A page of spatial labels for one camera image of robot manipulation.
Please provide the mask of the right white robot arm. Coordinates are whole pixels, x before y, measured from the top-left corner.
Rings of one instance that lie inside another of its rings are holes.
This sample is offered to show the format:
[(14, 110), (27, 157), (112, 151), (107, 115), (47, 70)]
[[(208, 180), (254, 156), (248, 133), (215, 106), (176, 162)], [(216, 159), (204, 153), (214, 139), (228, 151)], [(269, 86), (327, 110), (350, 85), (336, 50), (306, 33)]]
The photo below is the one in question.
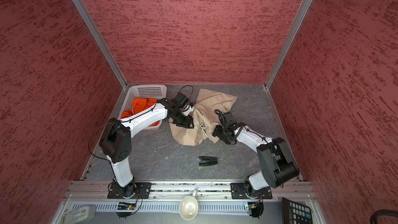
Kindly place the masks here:
[(227, 144), (240, 142), (257, 154), (260, 171), (245, 179), (246, 194), (252, 197), (267, 187), (283, 187), (300, 174), (289, 145), (282, 138), (263, 136), (242, 123), (228, 128), (217, 125), (212, 135)]

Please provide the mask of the beige drawstring shorts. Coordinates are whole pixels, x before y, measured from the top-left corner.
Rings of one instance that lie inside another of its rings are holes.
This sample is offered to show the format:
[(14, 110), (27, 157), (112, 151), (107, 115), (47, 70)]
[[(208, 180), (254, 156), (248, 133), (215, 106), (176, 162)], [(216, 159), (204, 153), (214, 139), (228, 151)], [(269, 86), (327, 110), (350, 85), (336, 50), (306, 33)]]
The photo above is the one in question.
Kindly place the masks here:
[(213, 143), (219, 141), (212, 133), (217, 125), (220, 125), (215, 110), (229, 112), (238, 97), (223, 92), (200, 89), (194, 105), (194, 111), (189, 115), (193, 117), (193, 129), (185, 129), (170, 124), (174, 140), (183, 146), (197, 146), (210, 140)]

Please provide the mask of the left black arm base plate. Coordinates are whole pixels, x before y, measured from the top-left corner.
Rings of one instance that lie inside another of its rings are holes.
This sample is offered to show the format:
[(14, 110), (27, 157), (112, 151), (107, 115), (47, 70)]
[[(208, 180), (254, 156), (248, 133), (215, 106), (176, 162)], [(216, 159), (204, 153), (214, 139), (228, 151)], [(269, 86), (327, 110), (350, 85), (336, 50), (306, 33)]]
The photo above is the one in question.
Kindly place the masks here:
[(138, 182), (129, 183), (125, 187), (121, 187), (114, 180), (108, 186), (108, 199), (148, 199), (151, 191), (152, 183)]

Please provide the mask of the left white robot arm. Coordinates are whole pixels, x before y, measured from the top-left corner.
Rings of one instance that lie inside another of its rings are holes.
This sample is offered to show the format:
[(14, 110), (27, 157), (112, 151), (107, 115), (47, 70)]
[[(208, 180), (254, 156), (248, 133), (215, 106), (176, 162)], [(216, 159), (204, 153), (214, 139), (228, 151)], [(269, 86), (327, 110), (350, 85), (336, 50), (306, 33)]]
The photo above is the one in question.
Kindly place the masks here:
[(119, 189), (132, 193), (135, 186), (129, 164), (131, 139), (151, 124), (170, 118), (172, 124), (177, 127), (192, 129), (194, 123), (190, 113), (193, 110), (194, 107), (189, 101), (179, 103), (175, 99), (163, 98), (137, 115), (120, 120), (112, 118), (108, 121), (99, 139), (99, 146), (112, 166), (114, 183)]

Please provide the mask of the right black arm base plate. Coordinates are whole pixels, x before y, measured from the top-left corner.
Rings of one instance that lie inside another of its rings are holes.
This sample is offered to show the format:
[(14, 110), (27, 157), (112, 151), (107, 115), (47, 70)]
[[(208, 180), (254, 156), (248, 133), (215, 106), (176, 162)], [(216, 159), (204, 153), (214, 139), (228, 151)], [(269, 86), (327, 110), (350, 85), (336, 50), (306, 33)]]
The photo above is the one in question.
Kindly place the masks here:
[(248, 183), (230, 183), (230, 187), (234, 200), (270, 200), (273, 198), (270, 187), (255, 190)]

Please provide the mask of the white plastic laundry basket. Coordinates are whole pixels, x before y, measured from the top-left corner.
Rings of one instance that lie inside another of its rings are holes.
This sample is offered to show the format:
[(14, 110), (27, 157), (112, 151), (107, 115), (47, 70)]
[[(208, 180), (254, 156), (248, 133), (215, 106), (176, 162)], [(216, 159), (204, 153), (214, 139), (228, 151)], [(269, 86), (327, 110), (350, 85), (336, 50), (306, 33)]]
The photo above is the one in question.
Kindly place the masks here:
[(166, 97), (167, 87), (165, 85), (136, 85), (127, 91), (127, 96), (123, 102), (122, 110), (119, 114), (120, 119), (123, 111), (131, 108), (131, 103), (135, 97), (154, 98), (160, 100)]

